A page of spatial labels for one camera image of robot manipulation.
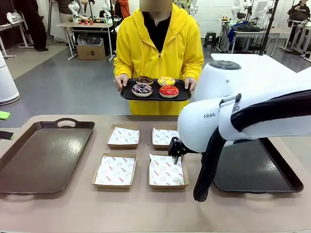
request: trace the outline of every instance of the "black stool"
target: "black stool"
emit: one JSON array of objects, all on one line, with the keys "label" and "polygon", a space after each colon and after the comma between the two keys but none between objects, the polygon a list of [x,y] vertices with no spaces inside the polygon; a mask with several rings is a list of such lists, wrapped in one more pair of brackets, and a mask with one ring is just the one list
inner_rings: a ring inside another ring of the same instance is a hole
[{"label": "black stool", "polygon": [[216,33],[215,32],[207,32],[204,40],[203,47],[207,47],[208,45],[212,45],[212,47],[216,46]]}]

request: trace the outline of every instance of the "yellow jacket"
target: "yellow jacket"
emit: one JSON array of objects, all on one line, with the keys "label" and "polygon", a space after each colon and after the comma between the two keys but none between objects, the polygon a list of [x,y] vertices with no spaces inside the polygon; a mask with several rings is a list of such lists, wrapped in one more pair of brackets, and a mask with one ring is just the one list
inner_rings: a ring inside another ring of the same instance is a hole
[{"label": "yellow jacket", "polygon": [[[145,75],[152,78],[170,76],[198,80],[204,62],[199,27],[191,16],[173,4],[170,26],[163,50],[158,52],[137,9],[121,23],[117,37],[115,76],[130,78]],[[179,115],[185,102],[130,101],[133,115]]]}]

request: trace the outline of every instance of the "person in yellow hoodie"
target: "person in yellow hoodie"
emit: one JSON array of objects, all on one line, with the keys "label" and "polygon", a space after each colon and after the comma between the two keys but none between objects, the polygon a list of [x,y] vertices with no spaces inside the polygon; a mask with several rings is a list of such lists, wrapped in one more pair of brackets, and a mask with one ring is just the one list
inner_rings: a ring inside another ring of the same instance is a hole
[{"label": "person in yellow hoodie", "polygon": [[[116,88],[120,91],[129,79],[139,76],[169,76],[183,80],[185,88],[193,91],[204,62],[196,21],[172,0],[144,3],[119,28],[114,59]],[[133,115],[179,115],[187,104],[130,100],[130,110]]]}]

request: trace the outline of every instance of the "orange jacket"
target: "orange jacket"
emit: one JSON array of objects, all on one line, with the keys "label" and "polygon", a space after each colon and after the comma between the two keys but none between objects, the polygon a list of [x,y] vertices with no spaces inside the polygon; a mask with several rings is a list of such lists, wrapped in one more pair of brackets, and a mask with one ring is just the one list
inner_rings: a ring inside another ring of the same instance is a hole
[{"label": "orange jacket", "polygon": [[128,0],[117,0],[121,5],[121,12],[123,18],[129,17],[130,14],[130,6],[128,4]]}]

